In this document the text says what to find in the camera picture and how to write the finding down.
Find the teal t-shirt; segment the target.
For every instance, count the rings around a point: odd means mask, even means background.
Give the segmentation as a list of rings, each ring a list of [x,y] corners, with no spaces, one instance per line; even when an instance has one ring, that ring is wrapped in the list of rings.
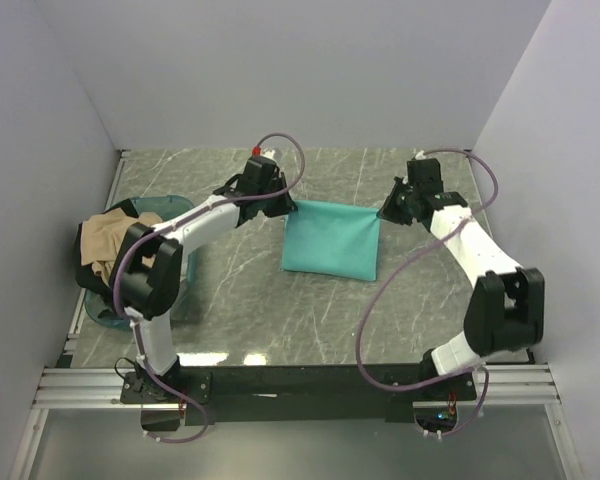
[[[285,271],[373,282],[380,219],[374,208],[303,200],[285,221]]]

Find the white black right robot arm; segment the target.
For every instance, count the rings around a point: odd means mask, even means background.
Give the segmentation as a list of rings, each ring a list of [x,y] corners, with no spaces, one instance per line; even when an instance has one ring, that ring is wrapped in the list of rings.
[[[544,335],[545,279],[507,255],[484,230],[464,197],[444,188],[436,158],[407,162],[378,217],[397,225],[417,222],[442,241],[464,271],[472,295],[462,331],[423,355],[419,387],[440,399],[454,386],[453,374],[494,354],[540,343]]]

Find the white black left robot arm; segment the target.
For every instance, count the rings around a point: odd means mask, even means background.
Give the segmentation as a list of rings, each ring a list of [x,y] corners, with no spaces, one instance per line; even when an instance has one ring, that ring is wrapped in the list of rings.
[[[156,401],[169,401],[184,389],[171,310],[190,256],[259,214],[275,218],[297,210],[279,158],[277,149],[256,147],[244,170],[200,205],[152,227],[136,222],[127,229],[109,284],[114,308],[133,332],[136,375]]]

